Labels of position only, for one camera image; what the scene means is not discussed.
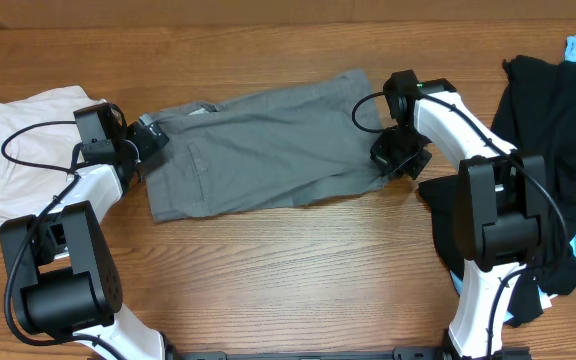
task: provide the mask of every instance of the wooden table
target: wooden table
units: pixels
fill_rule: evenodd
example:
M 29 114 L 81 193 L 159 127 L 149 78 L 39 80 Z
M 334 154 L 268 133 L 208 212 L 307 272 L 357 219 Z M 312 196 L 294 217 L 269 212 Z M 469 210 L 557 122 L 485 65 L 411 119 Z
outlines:
M 130 121 L 193 100 L 305 84 L 362 67 L 445 77 L 490 123 L 518 54 L 563 59 L 576 21 L 0 31 L 0 102 L 80 84 Z M 102 227 L 125 303 L 183 351 L 389 350 L 436 345 L 458 297 L 432 242 L 419 181 L 453 173 L 436 148 L 417 181 L 310 207 L 155 225 L 145 185 Z M 2 312 L 0 359 L 82 359 L 80 345 L 20 344 Z M 576 359 L 576 290 L 533 323 L 506 328 L 536 359 Z

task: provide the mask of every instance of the black fabric pile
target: black fabric pile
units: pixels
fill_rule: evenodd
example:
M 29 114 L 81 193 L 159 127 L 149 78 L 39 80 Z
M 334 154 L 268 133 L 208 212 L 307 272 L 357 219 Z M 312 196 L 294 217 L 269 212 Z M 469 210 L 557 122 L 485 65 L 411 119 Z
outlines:
M 544 156 L 547 189 L 561 209 L 569 242 L 576 234 L 576 63 L 548 64 L 519 56 L 505 62 L 508 86 L 501 98 L 491 130 L 519 150 Z M 463 257 L 452 236 L 452 210 L 457 191 L 456 176 L 419 184 L 419 192 L 432 210 L 433 237 L 439 256 L 463 278 Z M 553 236 L 538 256 L 547 262 L 558 253 L 560 229 L 551 216 Z M 568 295 L 576 287 L 576 258 L 570 245 L 556 268 L 522 275 L 512 294 L 508 311 L 519 326 L 539 317 L 543 310 L 538 286 L 548 294 Z

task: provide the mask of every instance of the gray cloth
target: gray cloth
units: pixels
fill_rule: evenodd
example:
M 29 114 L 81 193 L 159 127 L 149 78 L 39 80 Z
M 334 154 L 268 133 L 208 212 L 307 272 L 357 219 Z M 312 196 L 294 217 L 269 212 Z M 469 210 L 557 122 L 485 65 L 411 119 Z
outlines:
M 377 135 L 350 118 L 371 92 L 365 73 L 353 70 L 323 83 L 142 115 L 170 138 L 144 164 L 155 221 L 381 189 L 388 179 L 370 160 Z M 357 115 L 365 126 L 381 128 L 373 101 Z

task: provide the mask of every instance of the clothing tag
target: clothing tag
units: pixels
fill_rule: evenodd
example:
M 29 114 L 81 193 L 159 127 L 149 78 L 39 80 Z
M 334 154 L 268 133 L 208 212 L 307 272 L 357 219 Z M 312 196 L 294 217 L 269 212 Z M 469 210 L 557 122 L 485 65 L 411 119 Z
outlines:
M 201 108 L 199 110 L 195 110 L 188 115 L 201 115 L 201 114 L 208 114 L 208 110 Z

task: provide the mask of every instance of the white cloth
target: white cloth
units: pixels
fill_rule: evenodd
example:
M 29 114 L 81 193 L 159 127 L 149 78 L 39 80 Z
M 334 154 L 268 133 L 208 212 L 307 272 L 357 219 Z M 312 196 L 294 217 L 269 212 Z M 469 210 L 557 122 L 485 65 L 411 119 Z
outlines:
M 73 111 L 96 103 L 79 86 L 0 103 L 0 149 L 6 138 L 24 127 L 46 121 L 74 121 Z M 69 167 L 73 146 L 80 141 L 77 126 L 51 125 L 20 135 L 8 145 L 7 153 L 24 161 Z M 0 225 L 41 210 L 67 185 L 66 176 L 63 172 L 14 164 L 0 152 Z

